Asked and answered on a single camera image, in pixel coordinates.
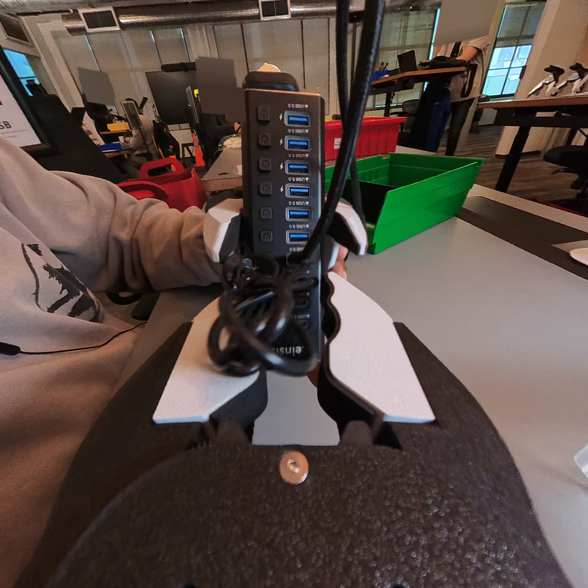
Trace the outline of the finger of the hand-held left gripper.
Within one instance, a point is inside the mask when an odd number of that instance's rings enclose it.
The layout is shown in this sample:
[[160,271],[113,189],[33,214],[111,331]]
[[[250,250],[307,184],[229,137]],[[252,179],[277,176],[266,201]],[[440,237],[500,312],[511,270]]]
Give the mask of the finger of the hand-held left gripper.
[[209,208],[203,225],[206,253],[214,263],[224,263],[239,249],[243,199],[229,198]]
[[347,248],[355,256],[364,256],[368,248],[368,236],[364,223],[353,206],[340,200],[328,228],[328,236]]

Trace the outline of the white sign board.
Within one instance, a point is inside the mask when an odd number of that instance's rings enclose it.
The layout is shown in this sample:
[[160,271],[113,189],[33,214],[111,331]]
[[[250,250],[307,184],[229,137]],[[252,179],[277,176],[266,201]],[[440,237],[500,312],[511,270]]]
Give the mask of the white sign board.
[[48,153],[51,146],[28,98],[1,48],[1,138],[32,155]]

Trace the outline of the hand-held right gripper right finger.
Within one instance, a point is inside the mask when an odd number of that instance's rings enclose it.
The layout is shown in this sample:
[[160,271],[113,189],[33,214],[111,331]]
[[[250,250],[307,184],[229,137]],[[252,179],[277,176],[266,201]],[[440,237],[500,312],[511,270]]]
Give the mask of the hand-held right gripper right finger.
[[387,423],[433,423],[435,414],[393,319],[334,272],[324,285],[318,399],[339,434],[350,422],[366,423],[372,437]]

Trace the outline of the brown top standing desk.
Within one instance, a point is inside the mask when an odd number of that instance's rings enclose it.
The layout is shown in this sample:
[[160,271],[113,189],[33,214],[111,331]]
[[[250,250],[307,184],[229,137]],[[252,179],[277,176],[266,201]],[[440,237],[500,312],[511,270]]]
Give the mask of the brown top standing desk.
[[463,60],[438,62],[433,68],[381,77],[371,83],[371,94],[385,94],[384,117],[390,116],[393,95],[412,89],[416,84],[427,83],[418,104],[408,136],[408,147],[437,152],[446,123],[451,113],[450,86],[454,77],[465,74],[461,95],[468,98],[472,92],[478,65]]

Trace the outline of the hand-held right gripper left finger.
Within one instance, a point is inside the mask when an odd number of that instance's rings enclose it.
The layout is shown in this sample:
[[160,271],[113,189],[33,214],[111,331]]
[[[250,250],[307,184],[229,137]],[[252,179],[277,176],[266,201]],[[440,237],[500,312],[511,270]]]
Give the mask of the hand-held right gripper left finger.
[[215,299],[192,320],[152,415],[155,424],[221,424],[232,420],[246,428],[267,408],[265,373],[229,376],[210,359],[208,338],[219,317],[218,306]]

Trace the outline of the red tote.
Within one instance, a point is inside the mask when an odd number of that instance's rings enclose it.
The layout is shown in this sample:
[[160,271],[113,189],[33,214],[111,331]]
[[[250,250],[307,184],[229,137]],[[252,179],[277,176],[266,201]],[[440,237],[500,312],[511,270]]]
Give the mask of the red tote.
[[139,179],[149,186],[140,188],[136,199],[157,199],[181,212],[191,207],[202,209],[206,203],[206,192],[195,168],[185,168],[175,157],[147,162],[139,174]]
[[168,201],[168,195],[165,190],[153,182],[134,180],[121,182],[117,186],[138,201],[144,199],[156,199],[162,202]]

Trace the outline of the window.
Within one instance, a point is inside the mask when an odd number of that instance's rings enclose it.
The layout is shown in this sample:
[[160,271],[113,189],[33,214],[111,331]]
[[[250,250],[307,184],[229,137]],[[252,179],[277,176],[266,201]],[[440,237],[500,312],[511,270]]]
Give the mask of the window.
[[482,94],[491,98],[513,96],[531,48],[532,44],[529,43],[494,48]]

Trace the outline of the black grey device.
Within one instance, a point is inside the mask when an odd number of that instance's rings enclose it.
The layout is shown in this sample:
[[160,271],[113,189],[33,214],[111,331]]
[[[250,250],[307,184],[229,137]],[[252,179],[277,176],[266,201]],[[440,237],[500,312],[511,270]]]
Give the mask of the black grey device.
[[576,62],[570,66],[570,75],[559,81],[556,89],[558,92],[569,90],[570,94],[584,92],[584,86],[587,84],[587,67],[581,62]]
[[544,69],[544,72],[548,74],[539,84],[537,84],[531,92],[527,94],[527,98],[532,96],[538,96],[542,90],[545,90],[545,97],[551,97],[557,93],[557,85],[561,76],[565,72],[565,68],[561,68],[557,65],[551,64]]

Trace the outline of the large black screen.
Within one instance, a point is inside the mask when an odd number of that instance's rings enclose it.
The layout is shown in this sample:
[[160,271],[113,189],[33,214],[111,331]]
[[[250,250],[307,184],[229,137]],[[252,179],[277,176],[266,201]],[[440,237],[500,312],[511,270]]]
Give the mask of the large black screen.
[[196,71],[146,72],[159,119],[167,126],[190,122],[187,87],[196,89]]

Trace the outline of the green plastic bin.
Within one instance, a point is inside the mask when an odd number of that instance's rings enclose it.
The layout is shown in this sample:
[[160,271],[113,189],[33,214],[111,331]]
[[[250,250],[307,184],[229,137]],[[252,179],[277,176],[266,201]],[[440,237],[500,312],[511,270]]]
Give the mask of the green plastic bin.
[[392,152],[357,161],[359,181],[396,187],[372,230],[367,252],[378,254],[455,217],[461,210],[484,158]]

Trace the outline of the black divider panel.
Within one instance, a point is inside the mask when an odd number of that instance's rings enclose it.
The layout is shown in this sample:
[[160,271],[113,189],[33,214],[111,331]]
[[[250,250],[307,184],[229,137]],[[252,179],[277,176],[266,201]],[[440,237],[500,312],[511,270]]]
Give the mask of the black divider panel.
[[373,182],[359,181],[359,190],[362,201],[365,225],[367,229],[374,229],[378,223],[379,215],[386,202],[387,193],[396,187],[382,185]]

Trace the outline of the black office chair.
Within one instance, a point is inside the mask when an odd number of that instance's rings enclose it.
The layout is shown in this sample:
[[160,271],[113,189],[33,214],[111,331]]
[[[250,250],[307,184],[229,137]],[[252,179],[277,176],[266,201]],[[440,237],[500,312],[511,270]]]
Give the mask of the black office chair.
[[587,145],[558,146],[545,151],[543,160],[558,166],[560,172],[575,174],[577,180],[572,189],[578,189],[574,200],[587,202]]

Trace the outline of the black multi-port usb hub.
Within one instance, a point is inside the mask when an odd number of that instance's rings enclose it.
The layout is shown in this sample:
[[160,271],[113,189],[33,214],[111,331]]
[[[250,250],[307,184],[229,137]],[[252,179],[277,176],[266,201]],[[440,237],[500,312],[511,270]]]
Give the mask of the black multi-port usb hub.
[[241,247],[269,282],[262,317],[288,316],[279,334],[259,338],[268,369],[313,371],[323,347],[320,245],[304,259],[325,199],[325,101],[317,93],[245,90]]

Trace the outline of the red plastic bin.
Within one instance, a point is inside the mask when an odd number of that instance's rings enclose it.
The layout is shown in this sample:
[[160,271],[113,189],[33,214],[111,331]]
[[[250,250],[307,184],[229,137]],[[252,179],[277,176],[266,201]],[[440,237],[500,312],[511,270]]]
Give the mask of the red plastic bin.
[[[365,117],[356,143],[356,157],[364,158],[386,155],[396,151],[401,126],[406,117]],[[331,120],[325,122],[325,156],[324,160],[337,159],[342,142],[342,122]]]

